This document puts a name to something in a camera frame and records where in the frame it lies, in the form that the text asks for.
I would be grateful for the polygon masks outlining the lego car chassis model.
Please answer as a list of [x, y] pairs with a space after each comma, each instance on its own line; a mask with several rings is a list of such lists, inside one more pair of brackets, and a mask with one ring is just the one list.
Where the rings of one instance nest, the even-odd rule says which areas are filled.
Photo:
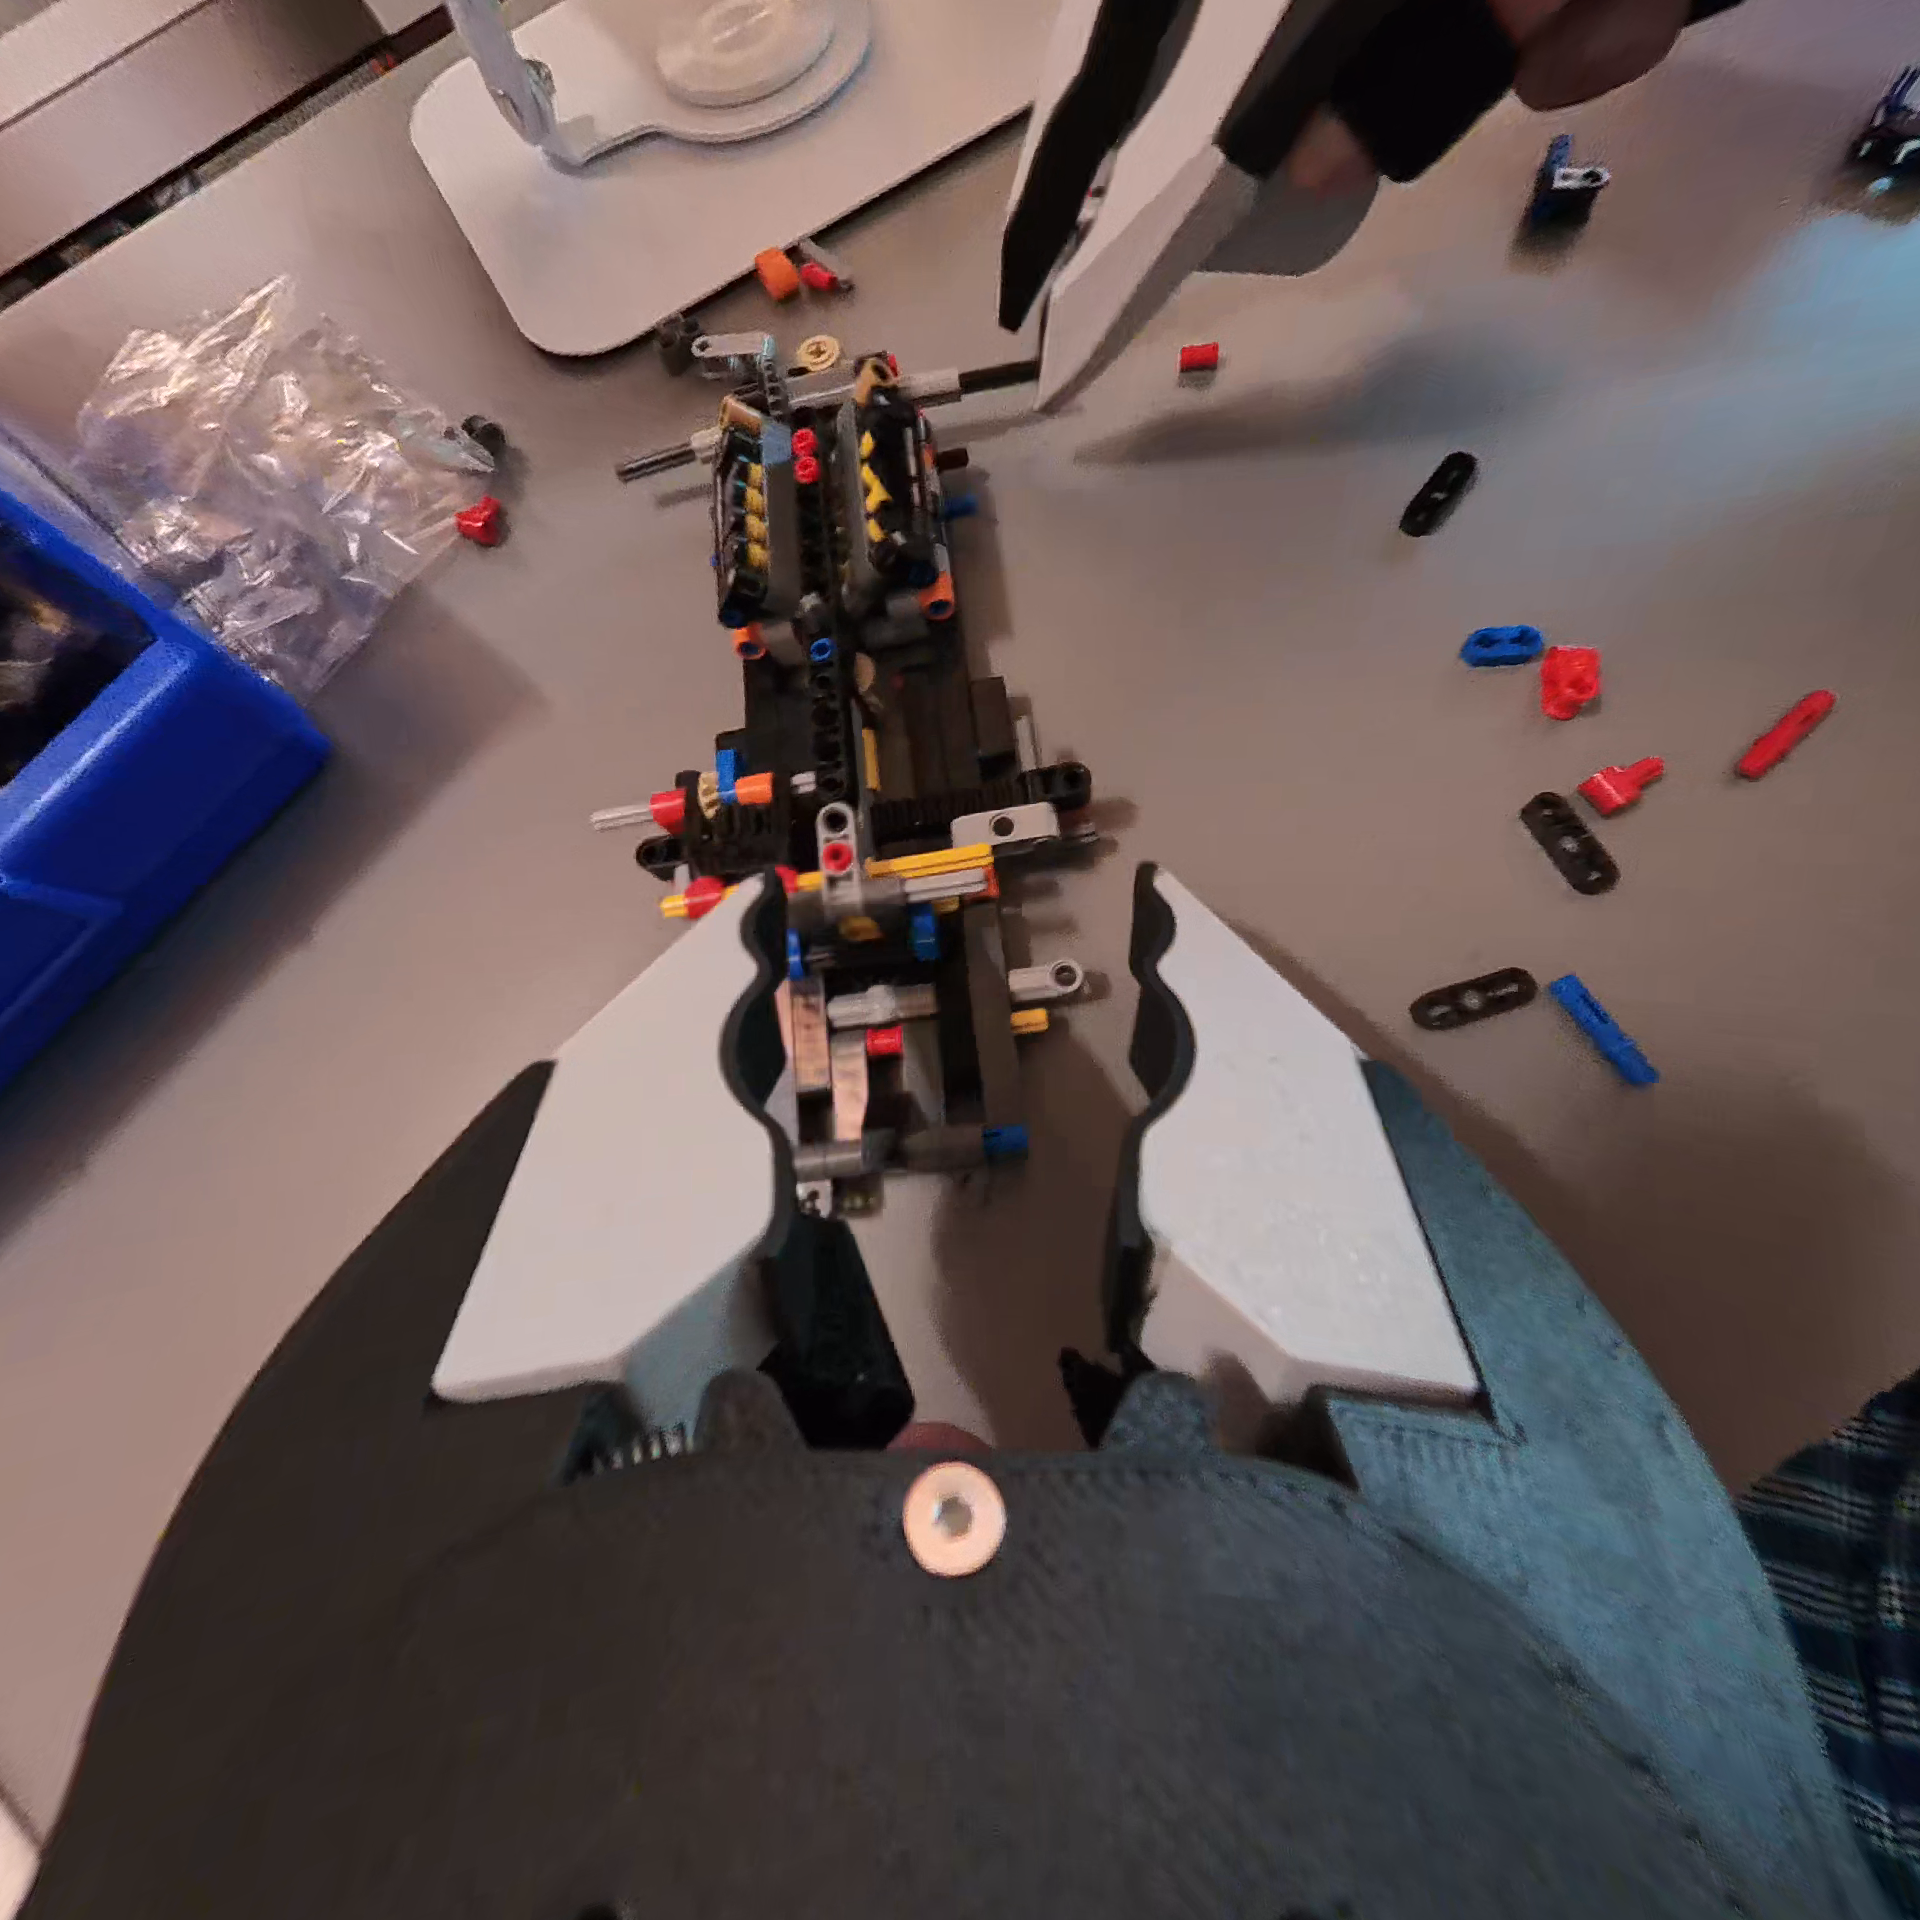
[[639, 836], [669, 921], [781, 878], [781, 1126], [813, 1217], [871, 1211], [887, 1172], [1018, 1163], [1022, 1050], [1087, 992], [1073, 955], [1007, 931], [1018, 878], [1096, 842], [1091, 778], [1042, 758], [976, 667], [951, 555], [966, 452], [933, 420], [1035, 372], [863, 353], [803, 376], [779, 354], [686, 442], [616, 468], [704, 475], [739, 720], [706, 766], [592, 825]]

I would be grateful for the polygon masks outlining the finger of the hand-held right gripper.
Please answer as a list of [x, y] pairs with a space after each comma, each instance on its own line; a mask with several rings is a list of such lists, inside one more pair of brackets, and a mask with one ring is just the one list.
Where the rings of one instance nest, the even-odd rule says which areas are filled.
[[1087, 196], [1154, 104], [1195, 3], [1059, 3], [999, 236], [995, 322], [1017, 331], [1079, 242]]
[[1287, 8], [1202, 3], [1176, 64], [1087, 196], [1082, 232], [1038, 310], [1048, 416], [1098, 379], [1195, 273], [1302, 277], [1352, 236], [1352, 194], [1311, 194], [1282, 168], [1254, 178], [1217, 123]]

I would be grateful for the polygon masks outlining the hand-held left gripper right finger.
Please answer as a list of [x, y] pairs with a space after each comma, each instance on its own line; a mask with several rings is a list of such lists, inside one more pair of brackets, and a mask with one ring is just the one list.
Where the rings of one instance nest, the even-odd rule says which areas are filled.
[[1369, 1058], [1155, 861], [1136, 872], [1126, 953], [1142, 1107], [1110, 1202], [1110, 1354], [1258, 1410], [1321, 1387], [1474, 1404]]

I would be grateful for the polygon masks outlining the black three-hole lego liftarm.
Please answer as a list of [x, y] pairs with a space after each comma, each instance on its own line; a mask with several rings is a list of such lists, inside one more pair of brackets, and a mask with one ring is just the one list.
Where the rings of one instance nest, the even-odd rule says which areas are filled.
[[1519, 825], [1569, 891], [1605, 897], [1618, 888], [1618, 864], [1567, 798], [1535, 793], [1519, 808]]

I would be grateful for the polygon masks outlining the blue storage bin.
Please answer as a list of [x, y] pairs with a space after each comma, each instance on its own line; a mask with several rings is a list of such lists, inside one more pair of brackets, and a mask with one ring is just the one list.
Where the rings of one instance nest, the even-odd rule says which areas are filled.
[[150, 621], [129, 670], [1, 784], [1, 1083], [320, 773], [296, 702], [193, 627], [33, 443], [5, 435], [1, 533]]

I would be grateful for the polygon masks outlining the clear plastic bag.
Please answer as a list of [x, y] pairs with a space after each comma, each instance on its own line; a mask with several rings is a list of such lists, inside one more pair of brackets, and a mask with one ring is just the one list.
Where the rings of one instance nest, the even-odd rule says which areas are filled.
[[302, 705], [495, 493], [459, 418], [306, 321], [289, 274], [131, 330], [77, 412], [74, 466], [131, 562]]

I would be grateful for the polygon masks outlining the grey lego liftarm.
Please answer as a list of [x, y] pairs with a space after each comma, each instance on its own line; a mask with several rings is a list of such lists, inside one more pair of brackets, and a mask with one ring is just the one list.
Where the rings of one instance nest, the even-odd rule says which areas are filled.
[[763, 330], [709, 330], [687, 310], [675, 310], [653, 328], [663, 370], [672, 378], [699, 376], [739, 382], [776, 370], [776, 338]]

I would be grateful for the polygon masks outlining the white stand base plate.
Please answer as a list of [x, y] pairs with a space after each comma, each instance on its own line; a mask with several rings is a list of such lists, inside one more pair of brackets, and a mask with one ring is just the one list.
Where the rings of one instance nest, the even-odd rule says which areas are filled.
[[1022, 115], [1056, 4], [447, 3], [410, 139], [515, 331], [610, 353]]

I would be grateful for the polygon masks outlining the clear bags of lego parts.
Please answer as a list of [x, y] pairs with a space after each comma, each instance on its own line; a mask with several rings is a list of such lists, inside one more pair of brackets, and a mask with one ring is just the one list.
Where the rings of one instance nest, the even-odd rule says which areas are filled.
[[153, 627], [22, 533], [1, 533], [1, 784], [153, 643]]

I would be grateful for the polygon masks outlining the blue lego pin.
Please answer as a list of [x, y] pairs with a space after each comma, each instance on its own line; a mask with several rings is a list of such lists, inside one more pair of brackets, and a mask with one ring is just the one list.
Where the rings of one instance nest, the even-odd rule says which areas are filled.
[[1651, 1089], [1662, 1081], [1638, 1043], [1602, 1005], [1594, 992], [1577, 977], [1560, 973], [1546, 981], [1551, 1003], [1571, 1021], [1599, 1061], [1629, 1089]]

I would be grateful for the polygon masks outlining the long red lego axle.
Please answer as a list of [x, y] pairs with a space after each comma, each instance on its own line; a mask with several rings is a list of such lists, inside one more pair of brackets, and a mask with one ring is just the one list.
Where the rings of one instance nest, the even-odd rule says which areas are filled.
[[1777, 771], [1833, 716], [1838, 694], [1814, 689], [1758, 733], [1734, 761], [1734, 778], [1758, 781]]

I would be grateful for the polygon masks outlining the dark blue lego connector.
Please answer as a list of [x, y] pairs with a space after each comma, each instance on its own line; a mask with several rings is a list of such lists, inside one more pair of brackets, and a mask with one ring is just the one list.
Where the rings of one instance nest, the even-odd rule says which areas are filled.
[[1574, 156], [1574, 139], [1569, 132], [1557, 136], [1534, 176], [1521, 214], [1521, 232], [1537, 236], [1582, 229], [1591, 219], [1597, 196], [1610, 185], [1610, 181], [1614, 176], [1607, 164], [1579, 161]]

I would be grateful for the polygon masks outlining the person's right hand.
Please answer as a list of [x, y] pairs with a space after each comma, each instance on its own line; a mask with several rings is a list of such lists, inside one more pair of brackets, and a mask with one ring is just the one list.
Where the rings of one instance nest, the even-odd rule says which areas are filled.
[[[1688, 24], [1688, 3], [1493, 3], [1513, 41], [1514, 98], [1560, 112], [1642, 78]], [[1319, 109], [1283, 162], [1287, 178], [1323, 196], [1376, 185], [1362, 145], [1331, 109]]]

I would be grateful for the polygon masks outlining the thin black lego liftarm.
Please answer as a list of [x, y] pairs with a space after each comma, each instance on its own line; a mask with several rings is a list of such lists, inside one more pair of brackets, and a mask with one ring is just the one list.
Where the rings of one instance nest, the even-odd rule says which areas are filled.
[[1531, 1005], [1535, 997], [1537, 984], [1534, 973], [1521, 966], [1501, 966], [1421, 992], [1407, 1005], [1407, 1020], [1424, 1033], [1454, 1033], [1463, 1027], [1518, 1013]]

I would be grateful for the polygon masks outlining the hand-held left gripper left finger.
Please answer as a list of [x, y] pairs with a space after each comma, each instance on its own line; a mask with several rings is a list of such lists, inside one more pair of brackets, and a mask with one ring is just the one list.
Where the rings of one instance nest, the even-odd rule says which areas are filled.
[[795, 1214], [765, 1105], [783, 1069], [786, 889], [742, 880], [555, 1054], [432, 1390], [618, 1386], [696, 1404], [774, 1346], [761, 1265]]

